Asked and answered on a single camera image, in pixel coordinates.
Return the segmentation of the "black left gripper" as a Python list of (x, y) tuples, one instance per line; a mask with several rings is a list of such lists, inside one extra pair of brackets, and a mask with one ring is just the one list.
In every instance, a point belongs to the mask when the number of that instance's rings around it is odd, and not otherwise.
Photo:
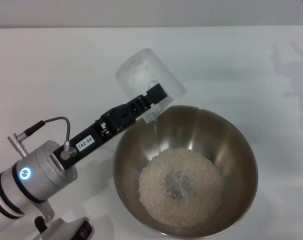
[(166, 97), (168, 97), (166, 91), (160, 84), (156, 84), (146, 92), (146, 95), (139, 95), (126, 104), (110, 109), (99, 120), (73, 137), (70, 146), (75, 151), (67, 160), (61, 157), (64, 151), (63, 145), (53, 152), (54, 155), (65, 170), (69, 169), (105, 144), (117, 132), (122, 132), (134, 124), (138, 117), (152, 108), (152, 105), (160, 103)]

